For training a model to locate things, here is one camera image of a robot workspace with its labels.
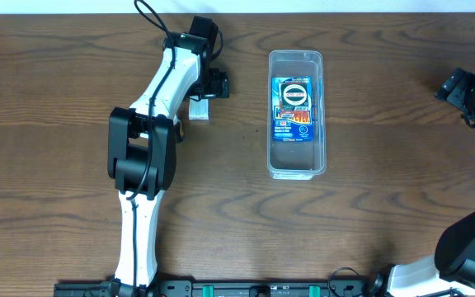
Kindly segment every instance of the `white backdrop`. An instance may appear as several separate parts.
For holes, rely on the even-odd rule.
[[[475,0],[161,0],[157,12],[475,12]],[[130,0],[0,0],[0,13],[131,13]]]

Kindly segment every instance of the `black and white logo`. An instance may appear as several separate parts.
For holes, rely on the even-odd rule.
[[[307,100],[307,91],[298,84],[291,84],[284,90],[284,99],[292,106],[299,106]]]

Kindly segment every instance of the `wooden table surface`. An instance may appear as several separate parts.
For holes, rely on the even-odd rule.
[[[475,210],[475,130],[434,99],[475,72],[475,14],[212,15],[231,97],[185,120],[158,223],[161,272],[322,279],[427,256]],[[165,15],[187,31],[192,15]],[[139,98],[164,34],[138,15],[0,16],[0,296],[101,280],[120,252],[108,116]],[[266,168],[268,55],[324,58],[327,171]]]

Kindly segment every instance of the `plastic bin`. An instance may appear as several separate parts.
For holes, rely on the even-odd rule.
[[[272,78],[310,77],[313,139],[304,142],[273,140]],[[269,115],[267,167],[272,178],[309,180],[326,171],[326,124],[322,55],[312,50],[275,50],[269,55]]]

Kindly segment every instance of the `blue package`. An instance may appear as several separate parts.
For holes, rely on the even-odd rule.
[[[313,140],[312,95],[310,77],[272,78],[274,141]]]

